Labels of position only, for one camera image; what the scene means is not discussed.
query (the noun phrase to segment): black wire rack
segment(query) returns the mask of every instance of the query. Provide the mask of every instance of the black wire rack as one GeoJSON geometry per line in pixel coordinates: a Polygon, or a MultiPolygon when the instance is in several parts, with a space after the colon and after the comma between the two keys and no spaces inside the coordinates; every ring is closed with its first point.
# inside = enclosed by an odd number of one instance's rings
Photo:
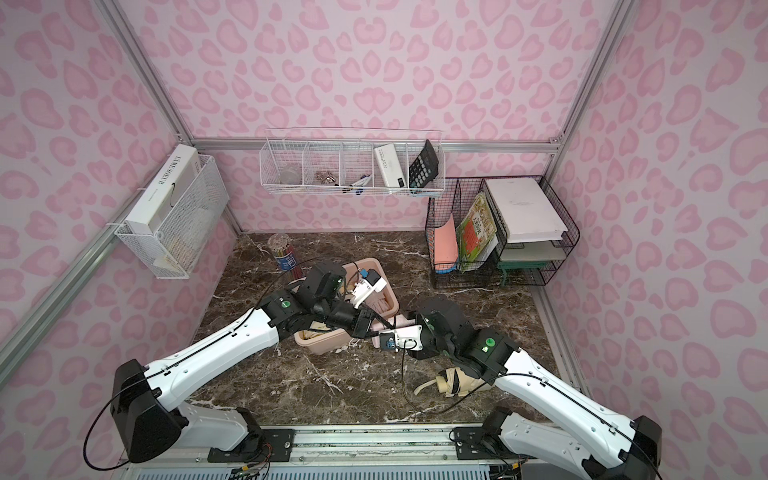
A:
{"type": "MultiPolygon", "coordinates": [[[[431,278],[435,288],[476,288],[497,286],[502,283],[502,272],[496,267],[505,248],[525,248],[524,243],[507,244],[504,222],[498,213],[493,198],[488,194],[486,180],[492,178],[534,178],[541,190],[551,202],[554,210],[565,223],[567,231],[560,240],[552,245],[562,248],[565,256],[571,254],[579,241],[579,229],[573,217],[566,210],[551,185],[538,175],[520,175],[507,177],[449,177],[445,179],[445,193],[429,199],[425,235],[429,245],[429,261],[432,265],[431,278]],[[458,226],[469,212],[479,192],[486,193],[486,200],[496,222],[498,245],[487,260],[482,262],[435,263],[435,228],[445,225],[453,216],[454,225],[458,226]]],[[[545,266],[533,269],[508,270],[507,285],[544,286],[558,271],[564,260],[548,261],[545,266]]]]}

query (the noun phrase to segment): white wire basket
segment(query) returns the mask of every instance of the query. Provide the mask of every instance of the white wire basket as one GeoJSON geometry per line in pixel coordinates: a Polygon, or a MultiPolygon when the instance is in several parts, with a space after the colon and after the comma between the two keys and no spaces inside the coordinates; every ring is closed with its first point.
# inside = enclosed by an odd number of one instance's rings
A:
{"type": "Polygon", "coordinates": [[[124,223],[116,234],[159,279],[189,278],[230,197],[210,155],[200,173],[157,228],[136,234],[124,223]]]}
{"type": "Polygon", "coordinates": [[[442,132],[375,128],[278,128],[267,131],[259,155],[261,184],[274,194],[348,194],[439,197],[445,190],[442,132]],[[373,149],[394,144],[410,185],[409,166],[429,140],[438,175],[423,188],[384,184],[373,149]],[[372,175],[364,187],[352,184],[372,175]]]}

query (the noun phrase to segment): pink leopard print wall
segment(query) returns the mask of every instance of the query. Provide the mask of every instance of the pink leopard print wall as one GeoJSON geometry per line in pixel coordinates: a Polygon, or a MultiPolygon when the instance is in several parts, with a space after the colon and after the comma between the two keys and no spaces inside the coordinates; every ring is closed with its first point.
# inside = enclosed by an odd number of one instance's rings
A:
{"type": "MultiPolygon", "coordinates": [[[[189,344],[233,245],[222,220],[192,278],[156,280],[121,244],[0,392],[0,478],[109,478],[83,463],[82,442],[114,370],[189,344]]],[[[88,446],[96,466],[116,464],[123,444],[108,413],[88,446]]]]}
{"type": "Polygon", "coordinates": [[[121,2],[196,136],[269,127],[547,139],[613,2],[121,2]]]}
{"type": "Polygon", "coordinates": [[[548,292],[595,399],[665,479],[768,476],[768,2],[642,3],[554,182],[548,292]]]}
{"type": "Polygon", "coordinates": [[[88,0],[0,6],[0,346],[174,143],[88,0]]]}
{"type": "MultiPolygon", "coordinates": [[[[215,156],[230,206],[246,231],[421,230],[426,198],[344,195],[279,195],[259,182],[258,151],[207,151],[215,156]]],[[[448,154],[449,177],[539,175],[548,154],[448,154]]]]}

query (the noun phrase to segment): mounting plate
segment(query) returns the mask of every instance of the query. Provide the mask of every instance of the mounting plate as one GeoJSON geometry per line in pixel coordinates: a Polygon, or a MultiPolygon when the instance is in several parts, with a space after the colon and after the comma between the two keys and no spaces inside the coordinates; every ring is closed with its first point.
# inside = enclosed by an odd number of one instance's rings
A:
{"type": "Polygon", "coordinates": [[[505,460],[518,460],[520,455],[511,452],[498,452],[490,455],[485,447],[478,446],[481,443],[485,431],[479,427],[456,427],[453,429],[453,442],[456,445],[456,457],[459,460],[489,460],[503,458],[505,460]]]}
{"type": "Polygon", "coordinates": [[[246,437],[243,443],[238,445],[239,451],[225,452],[219,449],[211,449],[208,452],[208,463],[250,463],[250,462],[262,462],[266,459],[266,454],[269,453],[269,447],[266,443],[272,446],[272,455],[270,456],[270,462],[288,462],[290,460],[290,453],[293,449],[293,436],[295,431],[292,429],[274,429],[274,430],[262,430],[264,435],[265,444],[262,447],[263,453],[256,453],[260,439],[254,435],[246,437]]]}

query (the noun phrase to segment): pink container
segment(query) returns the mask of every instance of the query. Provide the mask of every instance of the pink container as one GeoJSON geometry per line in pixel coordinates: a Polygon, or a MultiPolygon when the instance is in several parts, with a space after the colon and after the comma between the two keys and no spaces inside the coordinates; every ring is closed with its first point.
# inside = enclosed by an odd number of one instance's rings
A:
{"type": "MultiPolygon", "coordinates": [[[[385,319],[394,316],[397,311],[400,310],[400,304],[395,298],[395,292],[392,291],[392,287],[389,285],[389,281],[384,274],[384,269],[382,268],[381,263],[379,263],[379,261],[375,258],[364,258],[362,260],[357,260],[356,263],[357,267],[361,270],[375,270],[387,282],[384,290],[378,293],[372,293],[366,299],[365,304],[374,309],[385,319]]],[[[349,283],[349,288],[352,289],[357,272],[355,264],[348,263],[344,266],[344,268],[346,269],[346,281],[349,283]]],[[[381,330],[383,329],[383,325],[379,322],[374,322],[372,329],[381,330]]],[[[296,343],[301,346],[305,346],[315,355],[322,355],[324,353],[338,349],[339,347],[349,343],[349,341],[352,339],[352,337],[349,336],[349,334],[343,329],[335,329],[328,333],[320,333],[319,335],[317,332],[302,330],[301,332],[294,333],[293,338],[296,340],[296,343]]],[[[376,342],[374,343],[374,346],[377,346],[376,344],[378,343],[379,339],[375,339],[375,341],[376,342]]]]}

